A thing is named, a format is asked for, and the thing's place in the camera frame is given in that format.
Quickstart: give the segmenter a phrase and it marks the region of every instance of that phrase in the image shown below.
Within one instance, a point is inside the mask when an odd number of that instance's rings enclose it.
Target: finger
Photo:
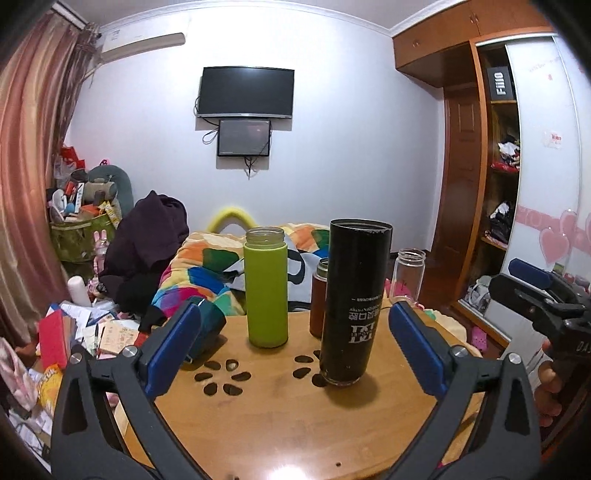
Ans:
[[[537,388],[534,392],[535,406],[542,415],[557,417],[562,411],[562,406],[558,403],[552,394],[543,388]]]
[[[540,365],[540,368],[538,369],[538,378],[545,390],[551,393],[558,393],[562,390],[562,379],[554,371],[553,363],[551,361],[545,361]]]
[[[554,419],[546,415],[540,415],[540,427],[549,427]]]

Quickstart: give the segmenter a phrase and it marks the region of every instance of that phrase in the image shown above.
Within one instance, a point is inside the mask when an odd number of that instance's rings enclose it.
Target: green bottle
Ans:
[[[254,346],[274,348],[287,341],[287,245],[285,232],[256,227],[244,245],[248,339]]]

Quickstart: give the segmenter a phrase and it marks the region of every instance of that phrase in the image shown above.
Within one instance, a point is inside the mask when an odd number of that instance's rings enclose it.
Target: small wall-mounted monitor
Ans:
[[[269,120],[220,120],[218,157],[268,157],[270,143]]]
[[[293,102],[293,70],[205,67],[198,115],[291,118]]]

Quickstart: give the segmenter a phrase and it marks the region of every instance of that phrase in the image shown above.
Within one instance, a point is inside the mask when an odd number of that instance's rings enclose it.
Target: white cylinder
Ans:
[[[82,280],[80,275],[76,275],[68,280],[68,291],[70,292],[73,303],[82,307],[92,307],[90,298],[88,298],[86,292],[86,285],[84,285],[84,280]]]

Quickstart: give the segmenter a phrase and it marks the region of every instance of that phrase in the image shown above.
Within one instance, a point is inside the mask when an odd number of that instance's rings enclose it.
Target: black tumbler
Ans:
[[[333,385],[352,385],[367,368],[391,241],[392,225],[387,223],[351,219],[330,223],[320,372]]]

